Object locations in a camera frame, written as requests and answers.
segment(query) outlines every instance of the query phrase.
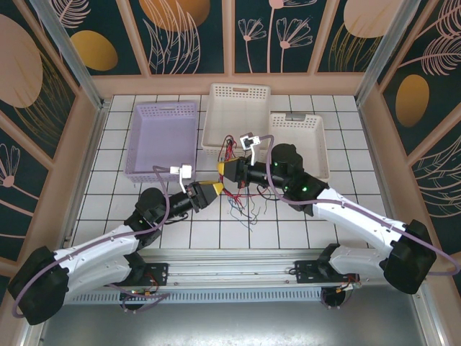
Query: white plastic basket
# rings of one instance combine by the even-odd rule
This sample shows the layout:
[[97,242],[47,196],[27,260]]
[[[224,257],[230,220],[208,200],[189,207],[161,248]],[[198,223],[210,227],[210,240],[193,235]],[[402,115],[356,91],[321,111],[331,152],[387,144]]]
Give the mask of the white plastic basket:
[[328,181],[330,169],[322,117],[272,113],[269,133],[274,136],[274,146],[280,143],[294,144],[296,152],[303,157],[304,170],[324,182]]
[[[237,141],[236,156],[243,156],[239,138],[248,132],[264,136],[269,132],[271,88],[250,84],[211,84],[202,147],[207,155],[217,156],[227,135]],[[264,160],[267,144],[261,143],[259,160]]]

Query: white bracket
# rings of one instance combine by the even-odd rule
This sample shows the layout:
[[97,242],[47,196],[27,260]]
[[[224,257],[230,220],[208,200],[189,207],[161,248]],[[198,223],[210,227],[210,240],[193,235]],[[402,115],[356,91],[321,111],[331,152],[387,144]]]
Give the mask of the white bracket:
[[180,167],[171,166],[170,174],[179,175],[179,184],[181,185],[181,190],[182,192],[186,193],[186,188],[184,187],[182,180],[192,178],[192,166],[190,164],[183,164]]
[[261,144],[259,136],[253,136],[253,133],[247,133],[246,135],[240,136],[240,143],[244,151],[251,150],[251,165],[254,166],[256,160],[259,158],[259,147]]

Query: grid tile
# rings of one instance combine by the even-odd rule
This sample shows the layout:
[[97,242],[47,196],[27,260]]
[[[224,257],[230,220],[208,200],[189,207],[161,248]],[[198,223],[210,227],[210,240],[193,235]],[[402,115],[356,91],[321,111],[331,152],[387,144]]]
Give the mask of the grid tile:
[[[145,189],[155,187],[161,190],[158,182],[133,184],[121,172],[125,168],[127,153],[123,148],[127,147],[130,137],[126,129],[130,128],[130,118],[133,119],[131,111],[136,104],[157,100],[171,102],[178,98],[181,101],[196,102],[200,107],[201,137],[208,96],[117,95],[114,98],[90,174],[91,179],[87,184],[88,191],[76,221],[74,244],[93,239],[104,231],[111,231],[121,225],[134,211],[138,196]],[[328,183],[351,201],[357,202],[358,196],[359,204],[385,215],[362,124],[357,109],[352,108],[353,104],[353,97],[271,97],[272,111],[311,112],[314,109],[315,113],[323,118],[328,161],[332,171]],[[196,180],[218,180],[216,164],[216,158],[208,157],[203,150],[198,150]],[[236,183],[226,179],[224,183],[232,193],[238,192]],[[179,184],[175,182],[169,182],[167,185],[169,194],[181,191]],[[256,185],[251,185],[249,191],[251,194],[257,194]],[[247,191],[242,190],[240,193],[243,195],[241,201],[245,215],[241,215],[235,209],[231,215],[228,198],[222,194],[199,213],[190,211],[187,220],[165,226],[162,235],[148,249],[321,249],[330,243],[336,243],[338,239],[340,243],[349,246],[367,246],[364,241],[341,227],[337,231],[331,222],[319,221],[298,213],[280,201],[266,203],[266,200],[258,195],[248,201],[244,196]],[[269,190],[265,193],[269,198],[274,197],[270,195]]]

